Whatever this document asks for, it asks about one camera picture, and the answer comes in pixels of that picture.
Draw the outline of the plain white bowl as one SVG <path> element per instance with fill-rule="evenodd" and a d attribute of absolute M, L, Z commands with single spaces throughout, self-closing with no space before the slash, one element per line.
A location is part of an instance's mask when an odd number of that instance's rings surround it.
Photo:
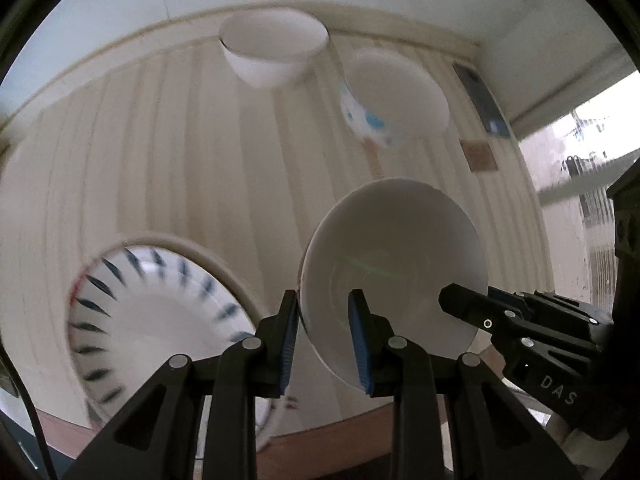
<path fill-rule="evenodd" d="M 457 358 L 476 327 L 444 312 L 440 291 L 458 284 L 488 291 L 480 236 L 463 209 L 417 180 L 383 179 L 342 198 L 321 220 L 298 280 L 302 320 L 314 352 L 344 384 L 360 386 L 348 322 L 348 295 L 427 352 Z"/>

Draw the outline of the white bowl blue dots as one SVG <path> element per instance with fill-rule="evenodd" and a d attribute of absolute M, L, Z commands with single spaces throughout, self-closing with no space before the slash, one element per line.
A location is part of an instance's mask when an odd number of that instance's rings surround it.
<path fill-rule="evenodd" d="M 377 148 L 438 136 L 450 121 L 448 100 L 431 74 L 380 48 L 352 52 L 344 66 L 341 109 L 356 138 Z"/>

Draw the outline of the white bowl dark rim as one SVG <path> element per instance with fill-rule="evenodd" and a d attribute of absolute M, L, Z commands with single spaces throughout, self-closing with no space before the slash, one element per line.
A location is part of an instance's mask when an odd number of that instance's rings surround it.
<path fill-rule="evenodd" d="M 218 39 L 236 76 L 271 90 L 306 77 L 330 34 L 313 15 L 276 6 L 236 12 L 222 23 Z"/>

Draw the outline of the small brown coaster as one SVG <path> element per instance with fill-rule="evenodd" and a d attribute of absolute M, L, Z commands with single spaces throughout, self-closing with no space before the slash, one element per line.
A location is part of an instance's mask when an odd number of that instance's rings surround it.
<path fill-rule="evenodd" d="M 494 152 L 488 142 L 461 140 L 460 146 L 473 174 L 498 170 Z"/>

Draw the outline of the striped cat table mat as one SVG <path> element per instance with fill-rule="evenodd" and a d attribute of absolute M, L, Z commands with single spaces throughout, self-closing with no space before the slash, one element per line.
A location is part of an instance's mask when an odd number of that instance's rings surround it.
<path fill-rule="evenodd" d="M 452 56 L 410 44 L 451 110 L 440 136 L 375 150 L 346 126 L 344 62 L 363 37 L 336 35 L 298 86 L 239 81 L 216 40 L 142 58 L 39 113 L 1 173 L 1 337 L 45 413 L 89 419 L 67 351 L 76 275 L 106 248 L 178 236 L 217 255 L 267 309 L 295 286 L 314 228 L 372 180 L 422 180 L 455 200 L 483 240 L 489 281 L 553 288 L 537 194 L 518 142 L 488 136 Z M 486 141 L 498 170 L 473 174 L 460 141 Z"/>

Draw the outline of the dark smartphone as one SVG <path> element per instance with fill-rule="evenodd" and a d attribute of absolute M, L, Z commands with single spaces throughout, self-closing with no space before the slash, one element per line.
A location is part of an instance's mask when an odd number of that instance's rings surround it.
<path fill-rule="evenodd" d="M 452 67 L 465 88 L 485 131 L 498 138 L 509 139 L 511 135 L 508 124 L 477 71 L 458 62 L 453 62 Z"/>

